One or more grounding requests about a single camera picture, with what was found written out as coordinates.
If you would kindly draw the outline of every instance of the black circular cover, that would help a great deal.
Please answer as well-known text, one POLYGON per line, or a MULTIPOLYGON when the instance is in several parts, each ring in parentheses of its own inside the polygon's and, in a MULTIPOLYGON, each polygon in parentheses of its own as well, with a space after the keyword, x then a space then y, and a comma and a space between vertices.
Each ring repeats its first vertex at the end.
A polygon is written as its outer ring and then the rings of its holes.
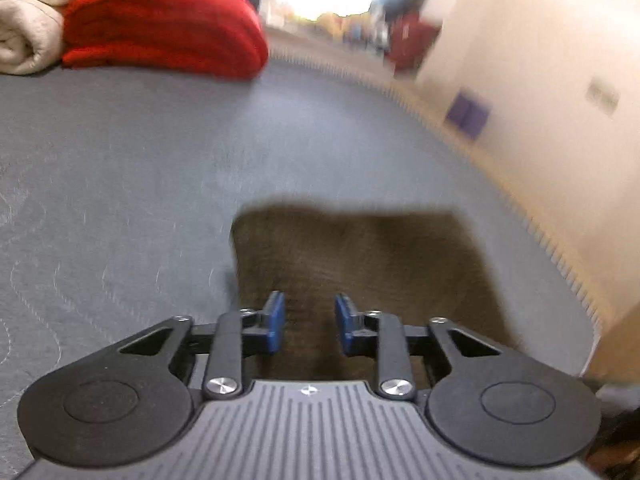
POLYGON ((600 426, 600 405, 586 386, 517 352, 456 359, 427 414, 463 452, 521 467, 580 455, 600 426))
POLYGON ((60 368, 33 383, 18 423, 37 454, 66 465, 115 466, 173 440, 190 419, 187 387, 138 355, 60 368))

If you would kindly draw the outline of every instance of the red blanket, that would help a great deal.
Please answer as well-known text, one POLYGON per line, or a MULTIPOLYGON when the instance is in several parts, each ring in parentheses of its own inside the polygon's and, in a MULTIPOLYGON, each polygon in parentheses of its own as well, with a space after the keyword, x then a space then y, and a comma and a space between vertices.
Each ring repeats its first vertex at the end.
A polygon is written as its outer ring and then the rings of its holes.
POLYGON ((74 0, 64 65, 136 65, 249 79, 267 63, 246 0, 74 0))

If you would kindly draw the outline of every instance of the gray gripper base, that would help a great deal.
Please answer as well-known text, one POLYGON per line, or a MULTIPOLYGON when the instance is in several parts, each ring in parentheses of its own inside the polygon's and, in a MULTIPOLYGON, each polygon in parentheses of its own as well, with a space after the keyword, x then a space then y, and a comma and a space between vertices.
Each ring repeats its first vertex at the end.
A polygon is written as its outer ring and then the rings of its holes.
POLYGON ((75 470, 37 460, 20 480, 594 480, 577 460, 509 470, 451 449, 416 407, 373 396, 364 382, 257 381, 206 404, 171 447, 141 462, 75 470))

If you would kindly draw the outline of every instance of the brown cloth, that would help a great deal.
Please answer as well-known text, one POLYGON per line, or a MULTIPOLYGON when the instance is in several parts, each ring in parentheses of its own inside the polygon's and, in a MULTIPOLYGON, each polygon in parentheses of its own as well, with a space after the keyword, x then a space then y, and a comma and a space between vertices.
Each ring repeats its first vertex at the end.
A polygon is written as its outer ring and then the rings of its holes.
POLYGON ((283 346, 260 359, 261 377, 373 377, 373 360, 340 352, 334 317, 339 292, 360 311, 383 310, 405 324, 447 317, 512 343, 482 258, 450 212, 333 214, 274 205, 241 213, 231 233, 242 306, 260 308, 272 290, 285 294, 283 346))

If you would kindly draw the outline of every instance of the gray fabric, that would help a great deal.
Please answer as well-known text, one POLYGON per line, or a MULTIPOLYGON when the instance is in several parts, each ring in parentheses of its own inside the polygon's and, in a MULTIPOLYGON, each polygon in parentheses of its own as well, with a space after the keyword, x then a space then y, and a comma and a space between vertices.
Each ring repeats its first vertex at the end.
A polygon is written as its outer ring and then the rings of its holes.
POLYGON ((238 209, 279 196, 456 209, 520 349, 578 373, 590 321, 492 184, 388 98, 272 62, 252 84, 126 68, 3 77, 0 478, 21 391, 173 314, 234 300, 238 209))

